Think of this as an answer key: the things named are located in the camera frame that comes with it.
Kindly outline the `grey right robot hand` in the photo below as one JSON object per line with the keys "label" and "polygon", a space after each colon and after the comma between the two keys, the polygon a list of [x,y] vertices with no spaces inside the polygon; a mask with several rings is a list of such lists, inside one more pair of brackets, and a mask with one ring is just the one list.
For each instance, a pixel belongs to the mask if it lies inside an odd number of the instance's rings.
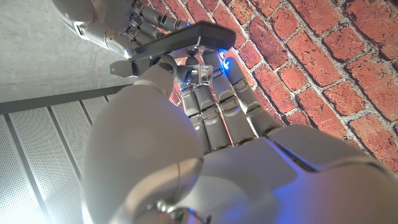
{"label": "grey right robot hand", "polygon": [[190,25],[139,0],[53,0],[62,22],[81,39],[126,59],[133,50]]}

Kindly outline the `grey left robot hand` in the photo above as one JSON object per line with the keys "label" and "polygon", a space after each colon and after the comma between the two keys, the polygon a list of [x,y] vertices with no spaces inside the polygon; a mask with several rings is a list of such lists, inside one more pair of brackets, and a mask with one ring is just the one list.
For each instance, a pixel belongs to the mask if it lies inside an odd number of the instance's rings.
{"label": "grey left robot hand", "polygon": [[85,223],[396,223],[397,179],[352,145],[304,125],[205,154],[169,101],[164,55],[95,120],[83,170]]}

